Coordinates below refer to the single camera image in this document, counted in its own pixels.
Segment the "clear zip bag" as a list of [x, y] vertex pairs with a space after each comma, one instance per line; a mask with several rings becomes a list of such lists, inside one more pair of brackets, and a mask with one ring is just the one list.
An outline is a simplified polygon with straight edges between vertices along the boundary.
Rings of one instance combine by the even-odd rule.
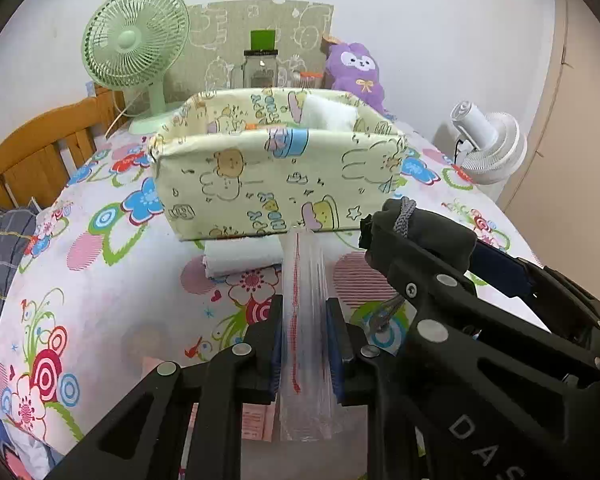
[[283, 248], [280, 437], [329, 440], [342, 426], [328, 357], [324, 255], [317, 235], [307, 229], [289, 232]]

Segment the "dark grey sock bundle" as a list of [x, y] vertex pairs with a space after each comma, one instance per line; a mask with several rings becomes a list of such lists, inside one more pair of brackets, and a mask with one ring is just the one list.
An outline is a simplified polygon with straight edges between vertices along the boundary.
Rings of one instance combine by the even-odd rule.
[[386, 200], [381, 210], [360, 222], [358, 246], [368, 265], [382, 274], [394, 289], [388, 307], [372, 315], [370, 331], [382, 330], [407, 304], [414, 310], [426, 306], [431, 283], [442, 275], [446, 282], [474, 294], [476, 286], [466, 276], [477, 237], [448, 217], [420, 209], [416, 200]]

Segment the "white paper towel roll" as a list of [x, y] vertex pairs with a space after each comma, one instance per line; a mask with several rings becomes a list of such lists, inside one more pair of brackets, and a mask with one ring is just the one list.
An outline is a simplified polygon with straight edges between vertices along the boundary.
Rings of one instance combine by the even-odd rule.
[[357, 120], [355, 106], [310, 94], [302, 106], [300, 126], [309, 130], [353, 131]]

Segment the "white desk fan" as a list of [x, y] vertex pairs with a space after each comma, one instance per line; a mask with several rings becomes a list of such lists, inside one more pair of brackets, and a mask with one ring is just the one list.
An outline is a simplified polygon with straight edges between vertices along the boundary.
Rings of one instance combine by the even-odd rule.
[[452, 109], [451, 122], [458, 132], [454, 164], [477, 184], [505, 181], [524, 162], [527, 137], [511, 114], [484, 114], [475, 103], [462, 101]]

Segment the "white folded towel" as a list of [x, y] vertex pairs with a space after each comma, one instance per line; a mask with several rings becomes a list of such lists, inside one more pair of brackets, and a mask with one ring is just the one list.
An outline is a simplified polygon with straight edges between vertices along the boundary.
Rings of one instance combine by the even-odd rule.
[[283, 246], [275, 235], [208, 240], [202, 265], [207, 278], [275, 266], [283, 261]]

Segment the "yellow cartoon fabric storage box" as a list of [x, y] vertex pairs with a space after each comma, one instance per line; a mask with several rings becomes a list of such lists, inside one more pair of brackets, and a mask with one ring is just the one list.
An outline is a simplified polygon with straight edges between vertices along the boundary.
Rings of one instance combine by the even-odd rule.
[[[353, 131], [300, 126], [310, 94], [358, 109]], [[408, 137], [350, 92], [199, 92], [149, 144], [158, 197], [180, 240], [350, 230], [404, 185]]]

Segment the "purple plush bunny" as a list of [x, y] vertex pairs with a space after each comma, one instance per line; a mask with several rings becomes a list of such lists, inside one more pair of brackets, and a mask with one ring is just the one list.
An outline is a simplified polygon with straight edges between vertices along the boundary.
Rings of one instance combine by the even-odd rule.
[[385, 90], [380, 83], [379, 67], [364, 44], [332, 44], [325, 70], [329, 88], [350, 92], [376, 112], [385, 113]]

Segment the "cotton swab jar orange lid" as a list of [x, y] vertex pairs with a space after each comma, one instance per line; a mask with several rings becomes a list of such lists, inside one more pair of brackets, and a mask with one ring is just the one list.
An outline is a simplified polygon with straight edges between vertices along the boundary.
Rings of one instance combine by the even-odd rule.
[[323, 73], [298, 72], [297, 87], [302, 89], [319, 89], [323, 84]]

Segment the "wooden bed headboard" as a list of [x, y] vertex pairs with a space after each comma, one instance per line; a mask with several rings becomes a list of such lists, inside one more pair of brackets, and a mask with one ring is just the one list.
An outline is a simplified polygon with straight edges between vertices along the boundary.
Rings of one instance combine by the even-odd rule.
[[98, 84], [94, 96], [38, 115], [10, 134], [0, 144], [0, 208], [23, 207], [29, 200], [50, 206], [69, 181], [60, 149], [68, 148], [74, 166], [81, 167], [96, 152], [93, 129], [121, 126], [116, 109], [123, 104], [120, 91]]

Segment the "glass mason jar mug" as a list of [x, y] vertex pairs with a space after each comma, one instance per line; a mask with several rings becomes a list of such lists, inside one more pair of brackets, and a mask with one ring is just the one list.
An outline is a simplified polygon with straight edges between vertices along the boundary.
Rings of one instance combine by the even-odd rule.
[[274, 88], [278, 83], [278, 51], [245, 50], [244, 62], [230, 73], [230, 88]]

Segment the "green cup on jar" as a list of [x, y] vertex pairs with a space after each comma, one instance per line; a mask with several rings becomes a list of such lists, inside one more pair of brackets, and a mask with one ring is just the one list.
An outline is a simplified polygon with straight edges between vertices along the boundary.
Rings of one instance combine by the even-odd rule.
[[275, 41], [275, 29], [258, 29], [250, 32], [250, 49], [253, 51], [273, 51]]

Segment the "green desk fan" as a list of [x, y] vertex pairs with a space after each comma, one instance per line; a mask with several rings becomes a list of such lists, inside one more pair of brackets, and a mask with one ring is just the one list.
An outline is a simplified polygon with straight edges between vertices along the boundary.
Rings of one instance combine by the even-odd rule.
[[183, 0], [106, 0], [85, 26], [82, 62], [92, 81], [148, 94], [149, 108], [131, 120], [130, 133], [156, 132], [174, 110], [164, 98], [164, 75], [182, 54], [188, 32]]

